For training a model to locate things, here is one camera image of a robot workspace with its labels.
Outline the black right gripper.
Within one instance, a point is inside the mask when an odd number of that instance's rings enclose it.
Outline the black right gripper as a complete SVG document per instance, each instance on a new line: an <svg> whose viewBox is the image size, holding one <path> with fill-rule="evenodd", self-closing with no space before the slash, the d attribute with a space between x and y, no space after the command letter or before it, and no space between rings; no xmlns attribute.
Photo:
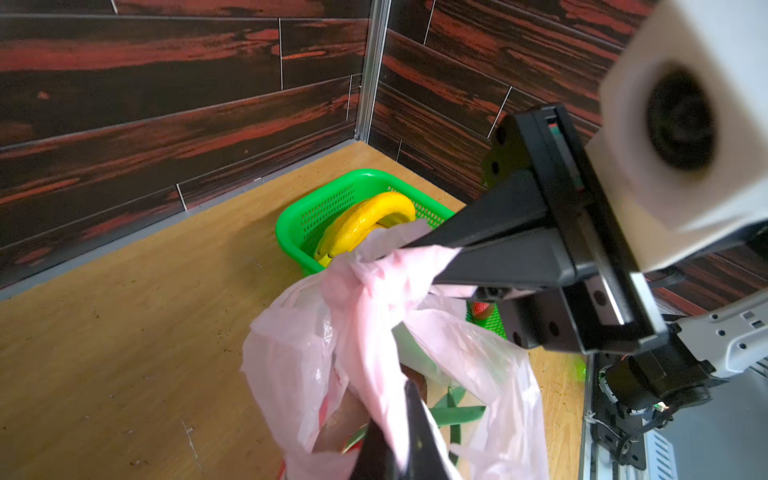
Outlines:
<svg viewBox="0 0 768 480"><path fill-rule="evenodd" d="M435 285L544 288L501 305L507 335L526 349L636 354L667 342L564 106L506 116L484 173L491 190L407 245L466 247Z"/></svg>

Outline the pink printed plastic bag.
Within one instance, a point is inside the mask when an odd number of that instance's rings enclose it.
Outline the pink printed plastic bag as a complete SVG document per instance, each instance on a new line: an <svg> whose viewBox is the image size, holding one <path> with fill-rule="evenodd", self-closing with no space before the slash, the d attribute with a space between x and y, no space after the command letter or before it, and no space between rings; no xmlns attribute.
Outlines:
<svg viewBox="0 0 768 480"><path fill-rule="evenodd" d="M347 479L354 453L316 451L322 426L346 393L382 430L402 472L417 447L408 436L402 365L459 384L485 410L468 445L436 443L476 479L549 475L543 405L527 353L466 321L462 290L437 287L453 248L412 248L429 232L419 219L372 233L356 250L285 290L251 324L242 370L291 479Z"/></svg>

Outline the pink dragon fruit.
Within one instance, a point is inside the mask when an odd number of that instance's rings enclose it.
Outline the pink dragon fruit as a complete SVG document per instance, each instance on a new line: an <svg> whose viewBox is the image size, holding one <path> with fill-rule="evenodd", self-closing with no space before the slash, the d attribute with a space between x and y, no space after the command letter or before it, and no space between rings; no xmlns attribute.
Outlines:
<svg viewBox="0 0 768 480"><path fill-rule="evenodd" d="M437 427L450 427L450 444L460 444L462 441L461 425L479 421L485 412L484 405L459 406L466 395L463 387L448 387L446 394L429 408ZM341 449L346 454L352 449L359 449L367 434L368 425L364 424L355 431Z"/></svg>

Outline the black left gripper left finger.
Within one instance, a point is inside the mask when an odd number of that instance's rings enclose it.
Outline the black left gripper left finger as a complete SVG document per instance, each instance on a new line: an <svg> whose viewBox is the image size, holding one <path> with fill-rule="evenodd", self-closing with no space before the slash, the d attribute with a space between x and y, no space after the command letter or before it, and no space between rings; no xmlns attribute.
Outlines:
<svg viewBox="0 0 768 480"><path fill-rule="evenodd" d="M380 427L371 421L350 480L397 480L399 469Z"/></svg>

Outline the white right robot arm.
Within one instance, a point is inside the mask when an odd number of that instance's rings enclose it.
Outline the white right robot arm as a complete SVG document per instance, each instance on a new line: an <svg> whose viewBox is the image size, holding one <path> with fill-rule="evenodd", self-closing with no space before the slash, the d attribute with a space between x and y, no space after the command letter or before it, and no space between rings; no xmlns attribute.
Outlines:
<svg viewBox="0 0 768 480"><path fill-rule="evenodd" d="M618 466L646 466L646 434L767 354L767 294L666 321L617 200L561 105L506 117L483 163L489 190L423 245L457 247L439 275L492 303L507 338L594 356L594 440Z"/></svg>

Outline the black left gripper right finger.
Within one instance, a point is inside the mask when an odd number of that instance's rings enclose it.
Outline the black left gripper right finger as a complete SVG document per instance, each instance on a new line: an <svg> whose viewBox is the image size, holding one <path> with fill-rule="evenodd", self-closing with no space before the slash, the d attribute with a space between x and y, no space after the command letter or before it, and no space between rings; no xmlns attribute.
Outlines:
<svg viewBox="0 0 768 480"><path fill-rule="evenodd" d="M409 422L409 458L403 474L408 480L448 480L435 435L429 423L430 416L424 408L417 386L408 381L405 386Z"/></svg>

